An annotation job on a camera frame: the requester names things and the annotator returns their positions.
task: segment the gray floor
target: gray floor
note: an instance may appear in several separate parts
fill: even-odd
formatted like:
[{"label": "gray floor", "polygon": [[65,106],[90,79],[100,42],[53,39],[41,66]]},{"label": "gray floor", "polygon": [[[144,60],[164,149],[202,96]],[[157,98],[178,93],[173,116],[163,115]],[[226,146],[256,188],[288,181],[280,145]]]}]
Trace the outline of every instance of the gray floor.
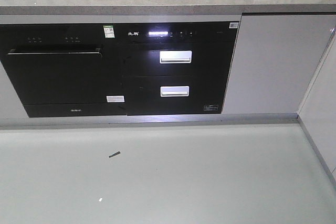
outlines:
[{"label": "gray floor", "polygon": [[2,130],[0,177],[4,224],[336,223],[298,124]]}]

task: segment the kitchen cabinet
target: kitchen cabinet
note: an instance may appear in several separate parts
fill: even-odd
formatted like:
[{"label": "kitchen cabinet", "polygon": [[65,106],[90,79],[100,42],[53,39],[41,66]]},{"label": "kitchen cabinet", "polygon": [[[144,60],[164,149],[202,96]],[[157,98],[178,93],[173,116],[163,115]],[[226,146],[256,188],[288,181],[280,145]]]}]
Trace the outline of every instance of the kitchen cabinet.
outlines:
[{"label": "kitchen cabinet", "polygon": [[28,115],[17,96],[5,69],[0,64],[0,119],[24,119]]},{"label": "kitchen cabinet", "polygon": [[336,15],[243,15],[224,114],[295,113]]},{"label": "kitchen cabinet", "polygon": [[336,177],[336,42],[333,41],[299,116]]}]

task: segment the white label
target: white label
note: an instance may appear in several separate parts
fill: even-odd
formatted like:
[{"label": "white label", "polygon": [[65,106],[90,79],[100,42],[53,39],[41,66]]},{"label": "white label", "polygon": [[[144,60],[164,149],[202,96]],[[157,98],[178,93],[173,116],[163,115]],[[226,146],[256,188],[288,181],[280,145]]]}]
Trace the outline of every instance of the white label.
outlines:
[{"label": "white label", "polygon": [[231,22],[229,28],[231,29],[237,29],[239,25],[239,22]]},{"label": "white label", "polygon": [[106,39],[114,39],[114,29],[113,26],[104,26],[104,33]]},{"label": "white label", "polygon": [[107,102],[125,102],[123,95],[110,95],[106,96]]}]

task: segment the countertop edge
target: countertop edge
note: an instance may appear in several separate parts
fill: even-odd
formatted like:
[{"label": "countertop edge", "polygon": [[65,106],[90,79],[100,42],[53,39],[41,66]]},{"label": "countertop edge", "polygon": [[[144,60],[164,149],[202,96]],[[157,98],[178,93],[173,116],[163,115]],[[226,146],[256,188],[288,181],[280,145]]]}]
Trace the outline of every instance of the countertop edge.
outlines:
[{"label": "countertop edge", "polygon": [[242,13],[334,13],[336,4],[0,6],[0,15],[240,15]]}]

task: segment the drawer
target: drawer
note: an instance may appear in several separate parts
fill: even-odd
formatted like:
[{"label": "drawer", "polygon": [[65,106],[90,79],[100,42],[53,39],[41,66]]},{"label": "drawer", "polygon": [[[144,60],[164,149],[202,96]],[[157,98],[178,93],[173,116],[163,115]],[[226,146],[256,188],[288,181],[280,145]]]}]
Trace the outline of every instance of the drawer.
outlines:
[{"label": "drawer", "polygon": [[218,114],[227,76],[126,77],[127,115]]},{"label": "drawer", "polygon": [[123,76],[221,75],[229,72],[233,42],[119,46]]}]

